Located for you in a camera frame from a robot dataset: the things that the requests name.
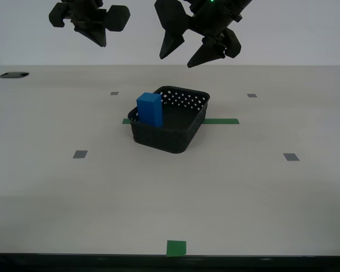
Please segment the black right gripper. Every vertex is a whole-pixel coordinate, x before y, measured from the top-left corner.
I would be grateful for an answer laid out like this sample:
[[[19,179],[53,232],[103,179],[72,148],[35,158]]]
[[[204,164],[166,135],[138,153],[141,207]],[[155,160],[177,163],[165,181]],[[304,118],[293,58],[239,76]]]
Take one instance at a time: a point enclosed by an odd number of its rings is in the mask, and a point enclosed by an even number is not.
[[[177,0],[157,0],[154,4],[161,26],[165,30],[159,57],[163,60],[185,42],[186,30],[204,38],[202,46],[187,63],[192,68],[207,62],[235,58],[241,44],[228,26],[242,19],[242,1],[188,1],[193,16],[186,14]]]

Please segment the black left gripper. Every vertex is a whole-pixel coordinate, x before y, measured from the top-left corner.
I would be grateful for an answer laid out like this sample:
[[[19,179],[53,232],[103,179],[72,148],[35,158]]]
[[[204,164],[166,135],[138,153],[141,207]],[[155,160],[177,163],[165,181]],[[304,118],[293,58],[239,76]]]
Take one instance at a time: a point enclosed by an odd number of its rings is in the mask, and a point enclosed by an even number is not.
[[[63,28],[69,19],[74,31],[82,34],[100,47],[106,47],[106,31],[121,32],[129,18],[127,6],[112,5],[109,10],[101,8],[103,1],[63,0],[56,3],[49,13],[52,26]]]

